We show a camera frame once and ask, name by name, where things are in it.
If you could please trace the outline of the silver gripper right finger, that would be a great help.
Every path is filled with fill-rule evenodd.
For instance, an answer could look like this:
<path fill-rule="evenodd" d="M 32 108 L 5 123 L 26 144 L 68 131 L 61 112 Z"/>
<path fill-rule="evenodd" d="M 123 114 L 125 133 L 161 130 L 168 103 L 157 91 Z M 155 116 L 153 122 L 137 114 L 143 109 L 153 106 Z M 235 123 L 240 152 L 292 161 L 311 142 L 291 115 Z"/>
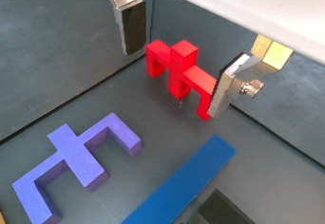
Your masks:
<path fill-rule="evenodd" d="M 260 78 L 283 68 L 292 50 L 258 35 L 250 52 L 239 53 L 219 72 L 207 111 L 211 117 L 220 115 L 239 95 L 256 96 L 263 87 Z"/>

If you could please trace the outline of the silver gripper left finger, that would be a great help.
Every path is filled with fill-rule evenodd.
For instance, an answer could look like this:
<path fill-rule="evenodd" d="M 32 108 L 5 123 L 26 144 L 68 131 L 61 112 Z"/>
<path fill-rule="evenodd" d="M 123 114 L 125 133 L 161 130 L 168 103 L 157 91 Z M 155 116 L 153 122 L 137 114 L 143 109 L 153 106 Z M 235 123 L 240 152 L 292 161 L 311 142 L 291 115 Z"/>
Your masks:
<path fill-rule="evenodd" d="M 123 52 L 131 55 L 145 44 L 145 2 L 141 0 L 109 1 L 119 26 Z"/>

